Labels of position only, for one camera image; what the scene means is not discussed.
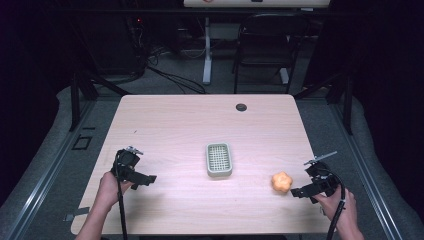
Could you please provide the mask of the dark equipment rack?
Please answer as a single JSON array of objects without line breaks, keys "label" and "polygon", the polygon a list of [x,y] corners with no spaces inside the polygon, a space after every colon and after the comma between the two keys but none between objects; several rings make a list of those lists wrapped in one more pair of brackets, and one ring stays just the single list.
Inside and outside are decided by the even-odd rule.
[{"label": "dark equipment rack", "polygon": [[81,15],[77,21],[100,74],[141,75],[144,72],[121,16]]}]

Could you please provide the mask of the orange flower-shaped soap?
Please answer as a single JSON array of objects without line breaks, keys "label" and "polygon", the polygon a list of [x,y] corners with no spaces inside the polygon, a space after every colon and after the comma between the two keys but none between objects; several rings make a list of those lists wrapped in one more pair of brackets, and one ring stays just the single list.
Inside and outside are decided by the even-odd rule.
[{"label": "orange flower-shaped soap", "polygon": [[274,174],[271,179],[272,188],[287,193],[291,189],[293,179],[284,171]]}]

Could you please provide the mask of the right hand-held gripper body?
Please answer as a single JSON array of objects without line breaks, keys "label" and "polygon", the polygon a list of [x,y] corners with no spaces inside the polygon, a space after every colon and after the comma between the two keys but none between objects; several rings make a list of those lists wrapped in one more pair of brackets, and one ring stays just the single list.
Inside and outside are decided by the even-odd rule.
[{"label": "right hand-held gripper body", "polygon": [[324,154],[319,157],[314,157],[306,162],[309,167],[306,169],[307,174],[311,177],[312,183],[304,186],[303,192],[307,197],[325,193],[327,196],[334,194],[340,180],[330,170],[329,166],[324,162],[324,159],[333,156],[336,151]]}]

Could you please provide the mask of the grey metal floor rail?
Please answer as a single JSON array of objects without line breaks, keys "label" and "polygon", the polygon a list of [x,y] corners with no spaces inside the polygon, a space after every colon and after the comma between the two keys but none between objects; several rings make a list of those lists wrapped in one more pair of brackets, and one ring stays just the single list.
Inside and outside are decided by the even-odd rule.
[{"label": "grey metal floor rail", "polygon": [[371,175],[371,171],[365,158],[356,142],[353,135],[350,135],[345,129],[342,120],[341,110],[336,105],[329,105],[329,109],[332,112],[333,117],[337,123],[339,130],[341,131],[345,141],[347,142],[352,155],[353,162],[356,170],[358,171],[359,178],[361,179],[362,186],[364,187],[370,203],[376,213],[376,216],[380,222],[380,225],[388,240],[404,240],[400,229],[398,228],[395,220],[384,200],[380,190],[377,187],[375,178]]},{"label": "grey metal floor rail", "polygon": [[77,214],[98,156],[103,121],[96,102],[82,105],[82,120],[68,130],[68,108],[60,108],[53,129],[6,204],[0,208],[0,240],[72,240]]}]

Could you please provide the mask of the person's right hand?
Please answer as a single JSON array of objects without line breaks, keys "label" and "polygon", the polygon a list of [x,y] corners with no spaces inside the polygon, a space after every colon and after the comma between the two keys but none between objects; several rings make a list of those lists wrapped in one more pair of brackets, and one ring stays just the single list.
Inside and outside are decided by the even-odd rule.
[{"label": "person's right hand", "polygon": [[314,196],[314,199],[321,205],[328,219],[332,220],[335,217],[342,193],[345,193],[344,206],[337,221],[336,228],[340,233],[347,233],[358,228],[356,199],[354,194],[349,190],[342,191],[341,187],[338,186],[333,195],[325,196],[317,194]]}]

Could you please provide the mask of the grey slotted soap dish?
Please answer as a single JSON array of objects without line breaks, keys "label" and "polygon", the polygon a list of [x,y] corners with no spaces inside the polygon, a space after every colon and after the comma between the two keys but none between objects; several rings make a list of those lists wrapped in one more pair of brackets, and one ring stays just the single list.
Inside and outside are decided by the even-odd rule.
[{"label": "grey slotted soap dish", "polygon": [[232,159],[229,145],[212,143],[206,147],[206,166],[210,177],[228,177],[232,174]]}]

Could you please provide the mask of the person's left hand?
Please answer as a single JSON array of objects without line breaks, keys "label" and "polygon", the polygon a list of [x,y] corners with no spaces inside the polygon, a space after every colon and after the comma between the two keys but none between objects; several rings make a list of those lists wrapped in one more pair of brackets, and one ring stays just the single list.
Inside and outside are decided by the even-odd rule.
[{"label": "person's left hand", "polygon": [[106,172],[100,180],[95,205],[109,211],[118,202],[118,191],[125,193],[132,185],[130,181],[120,182],[111,172]]}]

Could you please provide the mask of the black metal frame stand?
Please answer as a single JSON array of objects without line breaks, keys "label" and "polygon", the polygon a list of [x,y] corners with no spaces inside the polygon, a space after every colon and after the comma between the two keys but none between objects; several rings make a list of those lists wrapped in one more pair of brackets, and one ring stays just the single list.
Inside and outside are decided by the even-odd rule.
[{"label": "black metal frame stand", "polygon": [[83,96],[88,101],[95,101],[99,97],[94,84],[100,84],[120,96],[128,95],[129,92],[109,82],[100,75],[90,71],[79,71],[74,74],[70,82],[71,91],[71,126],[72,132],[79,125],[81,120],[80,97]]},{"label": "black metal frame stand", "polygon": [[330,87],[329,92],[325,97],[328,104],[338,104],[341,98],[343,98],[342,124],[347,133],[352,135],[351,117],[353,103],[353,79],[349,74],[336,73],[328,79],[295,94],[294,98],[296,100],[303,99],[325,86]]}]

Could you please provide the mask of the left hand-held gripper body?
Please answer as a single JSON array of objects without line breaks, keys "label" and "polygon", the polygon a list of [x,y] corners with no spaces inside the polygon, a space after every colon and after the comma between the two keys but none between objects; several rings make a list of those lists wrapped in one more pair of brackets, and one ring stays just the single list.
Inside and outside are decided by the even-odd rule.
[{"label": "left hand-held gripper body", "polygon": [[112,174],[121,182],[134,183],[133,177],[138,173],[135,171],[135,166],[140,160],[140,155],[142,152],[132,146],[118,150],[111,169]]}]

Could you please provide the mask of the black metal chair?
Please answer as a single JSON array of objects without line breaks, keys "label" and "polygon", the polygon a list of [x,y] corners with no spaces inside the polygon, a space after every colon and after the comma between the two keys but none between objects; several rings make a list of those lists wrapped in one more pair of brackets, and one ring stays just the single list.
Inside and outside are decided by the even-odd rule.
[{"label": "black metal chair", "polygon": [[237,47],[232,67],[234,92],[238,91],[241,67],[287,69],[291,87],[300,46],[309,30],[306,17],[277,13],[254,14],[242,21],[238,28]]}]

